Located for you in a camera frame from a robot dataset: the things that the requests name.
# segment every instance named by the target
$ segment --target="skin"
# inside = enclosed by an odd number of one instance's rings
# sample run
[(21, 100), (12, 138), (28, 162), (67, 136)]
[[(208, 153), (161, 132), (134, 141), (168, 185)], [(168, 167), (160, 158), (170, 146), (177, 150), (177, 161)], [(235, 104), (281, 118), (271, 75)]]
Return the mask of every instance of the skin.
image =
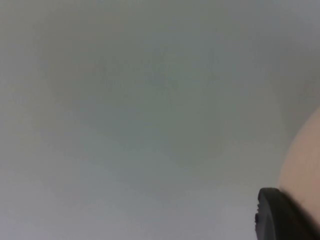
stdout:
[(320, 227), (320, 108), (295, 137), (281, 169), (278, 185)]

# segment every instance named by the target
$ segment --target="black object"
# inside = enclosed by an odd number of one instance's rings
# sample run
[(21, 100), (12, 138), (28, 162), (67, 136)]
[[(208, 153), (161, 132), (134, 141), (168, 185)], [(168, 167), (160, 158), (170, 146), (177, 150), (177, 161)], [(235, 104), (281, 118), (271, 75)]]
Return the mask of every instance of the black object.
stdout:
[(262, 188), (255, 232), (258, 240), (320, 240), (315, 224), (285, 193)]

